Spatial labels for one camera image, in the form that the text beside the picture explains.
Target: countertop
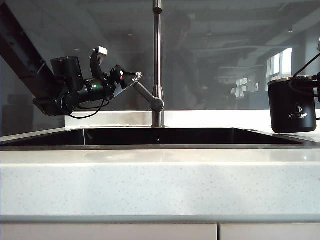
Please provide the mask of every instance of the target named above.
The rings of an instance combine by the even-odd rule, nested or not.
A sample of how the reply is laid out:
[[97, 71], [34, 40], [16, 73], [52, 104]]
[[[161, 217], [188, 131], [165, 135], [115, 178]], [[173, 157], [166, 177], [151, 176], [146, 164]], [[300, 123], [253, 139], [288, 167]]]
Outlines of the countertop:
[[[290, 135], [320, 142], [320, 128]], [[3, 222], [320, 221], [318, 148], [0, 151], [0, 163]]]

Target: cable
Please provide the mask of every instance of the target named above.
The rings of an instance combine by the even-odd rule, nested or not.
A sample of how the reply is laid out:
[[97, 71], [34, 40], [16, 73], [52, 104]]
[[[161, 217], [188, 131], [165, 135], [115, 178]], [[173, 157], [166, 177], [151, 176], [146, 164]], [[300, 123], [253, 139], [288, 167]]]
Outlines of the cable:
[[98, 109], [94, 114], [91, 114], [91, 115], [89, 115], [89, 116], [82, 116], [82, 117], [69, 115], [69, 117], [71, 117], [71, 118], [73, 118], [73, 119], [86, 119], [86, 118], [92, 117], [92, 116], [96, 115], [96, 114], [101, 110], [102, 107], [107, 106], [107, 105], [110, 103], [110, 101], [107, 100], [108, 103], [107, 103], [106, 105], [104, 105], [105, 100], [106, 100], [106, 99], [103, 99], [103, 101], [102, 101], [102, 103], [101, 103], [101, 106], [99, 107], [99, 109]]
[[[108, 103], [103, 105], [102, 107], [105, 107], [105, 106], [108, 106], [110, 101], [108, 99], [105, 99], [105, 101], [107, 101]], [[100, 106], [95, 106], [95, 107], [84, 107], [84, 106], [78, 106], [77, 107], [78, 109], [81, 109], [81, 110], [86, 110], [86, 109], [98, 109], [100, 108]]]
[[320, 57], [320, 53], [318, 53], [314, 58], [312, 58], [306, 65], [303, 66], [303, 68], [301, 68], [299, 71], [297, 71], [290, 83], [289, 83], [289, 86], [290, 88], [292, 88], [295, 92], [298, 92], [300, 94], [303, 94], [303, 95], [307, 95], [307, 96], [313, 96], [313, 97], [316, 97], [316, 98], [320, 98], [320, 94], [314, 94], [314, 93], [309, 93], [309, 92], [305, 92], [305, 91], [302, 91], [302, 90], [299, 90], [296, 88], [296, 85], [295, 83], [297, 82], [296, 80], [296, 77], [298, 76], [299, 73], [301, 73], [303, 70], [305, 70], [310, 64], [312, 64], [318, 57]]

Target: cabinet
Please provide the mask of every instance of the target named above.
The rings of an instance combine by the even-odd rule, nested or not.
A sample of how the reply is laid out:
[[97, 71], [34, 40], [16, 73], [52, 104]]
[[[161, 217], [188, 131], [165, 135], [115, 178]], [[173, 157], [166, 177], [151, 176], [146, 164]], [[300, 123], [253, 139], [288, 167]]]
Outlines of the cabinet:
[[216, 240], [216, 224], [5, 223], [1, 240]]
[[221, 224], [220, 240], [319, 240], [320, 223]]

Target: black sink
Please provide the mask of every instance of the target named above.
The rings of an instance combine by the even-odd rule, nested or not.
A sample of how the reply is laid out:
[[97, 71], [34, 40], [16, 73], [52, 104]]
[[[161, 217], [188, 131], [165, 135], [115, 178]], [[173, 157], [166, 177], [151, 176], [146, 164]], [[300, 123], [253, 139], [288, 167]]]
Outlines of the black sink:
[[1, 150], [306, 148], [311, 141], [237, 128], [76, 129], [0, 143]]

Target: robotic arm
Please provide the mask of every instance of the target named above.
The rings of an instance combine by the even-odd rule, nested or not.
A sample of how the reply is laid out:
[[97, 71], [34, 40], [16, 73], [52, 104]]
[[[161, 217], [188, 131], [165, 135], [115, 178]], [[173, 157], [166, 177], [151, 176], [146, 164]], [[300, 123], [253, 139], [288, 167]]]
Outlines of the robotic arm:
[[153, 111], [161, 112], [164, 108], [164, 102], [139, 83], [140, 72], [130, 72], [119, 65], [109, 76], [103, 72], [100, 64], [107, 49], [101, 46], [90, 57], [92, 78], [83, 79], [76, 56], [52, 59], [52, 73], [6, 3], [0, 3], [0, 55], [35, 96], [33, 104], [45, 115], [70, 116], [81, 103], [110, 101], [131, 86]]

